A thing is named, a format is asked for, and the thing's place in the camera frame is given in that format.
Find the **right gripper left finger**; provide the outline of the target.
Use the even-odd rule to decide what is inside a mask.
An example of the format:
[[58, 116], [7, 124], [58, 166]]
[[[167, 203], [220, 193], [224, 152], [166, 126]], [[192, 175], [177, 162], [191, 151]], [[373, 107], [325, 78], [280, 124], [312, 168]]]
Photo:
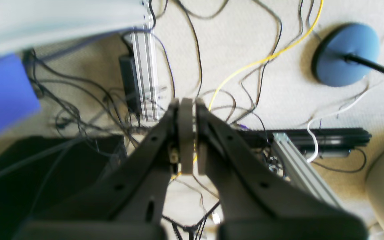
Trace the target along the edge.
[[166, 240], [162, 209], [173, 166], [179, 100], [119, 169], [102, 181], [37, 214], [16, 240]]

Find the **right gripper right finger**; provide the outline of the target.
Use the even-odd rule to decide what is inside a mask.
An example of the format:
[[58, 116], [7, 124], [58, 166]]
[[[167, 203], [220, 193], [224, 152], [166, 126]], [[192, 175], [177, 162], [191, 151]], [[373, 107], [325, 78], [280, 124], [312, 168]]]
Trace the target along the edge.
[[276, 143], [285, 181], [242, 137], [195, 103], [198, 173], [218, 190], [224, 221], [218, 240], [367, 240], [363, 221], [346, 211], [328, 184], [288, 141]]

